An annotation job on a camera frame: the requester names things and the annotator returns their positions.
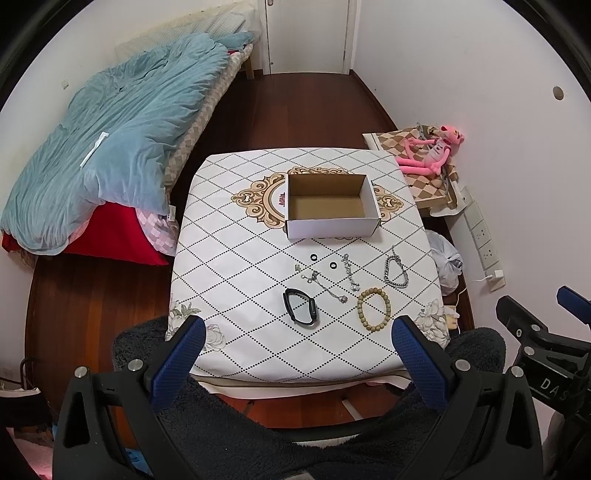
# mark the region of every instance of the blanket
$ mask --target blanket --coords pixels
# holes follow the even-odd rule
[[[165,162],[228,60],[223,43],[200,33],[91,77],[23,169],[0,229],[32,253],[57,255],[105,202],[166,215]]]

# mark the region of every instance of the plastic bag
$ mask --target plastic bag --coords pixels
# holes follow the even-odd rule
[[[449,295],[459,284],[457,279],[462,274],[463,260],[460,252],[456,250],[447,239],[439,233],[425,230],[431,246],[431,256],[435,260],[441,295]]]

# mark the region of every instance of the wooden bead bracelet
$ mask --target wooden bead bracelet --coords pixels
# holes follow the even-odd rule
[[[380,323],[379,325],[370,325],[367,319],[365,318],[365,315],[363,314],[363,301],[366,299],[366,297],[369,297],[370,295],[374,294],[380,295],[384,299],[384,303],[386,304],[386,315],[384,316],[382,323]],[[357,297],[357,315],[359,315],[359,320],[361,320],[361,324],[365,327],[367,331],[378,332],[382,330],[390,321],[390,314],[390,300],[386,295],[386,292],[384,292],[381,288],[368,288],[367,290],[361,292],[361,295]]]

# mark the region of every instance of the white tablecloth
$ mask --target white tablecloth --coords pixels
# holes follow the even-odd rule
[[[371,238],[288,240],[282,229],[288,171],[368,175],[382,225]],[[407,266],[407,288],[385,284],[384,262],[392,246]],[[361,325],[356,310],[359,292],[351,290],[341,262],[345,253],[361,291],[380,287],[389,296],[392,321],[382,331],[370,333]],[[317,261],[311,260],[313,254]],[[335,270],[331,262],[337,264]],[[302,271],[296,271],[296,264]],[[301,278],[312,270],[348,302],[340,303]],[[399,274],[392,262],[390,278],[400,282]],[[314,328],[291,321],[282,298],[287,287],[315,298],[319,322]],[[397,316],[419,316],[417,324],[428,338],[441,345],[449,341],[445,321],[437,321],[439,305],[437,270],[423,224],[387,152],[282,148],[212,155],[195,175],[174,261],[167,338],[188,315],[204,318],[207,342],[191,373],[215,385],[212,391],[248,398],[263,395],[245,394],[247,389],[272,388],[293,395],[301,391],[295,387],[318,391],[383,379],[403,369],[391,340]],[[380,296],[364,305],[372,325],[382,321],[384,311]],[[295,313],[305,319],[307,304],[302,302]],[[242,394],[232,394],[240,388]]]

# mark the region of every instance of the white cardboard box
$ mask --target white cardboard box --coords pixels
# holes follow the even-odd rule
[[[380,222],[367,175],[286,174],[287,238],[372,236]]]

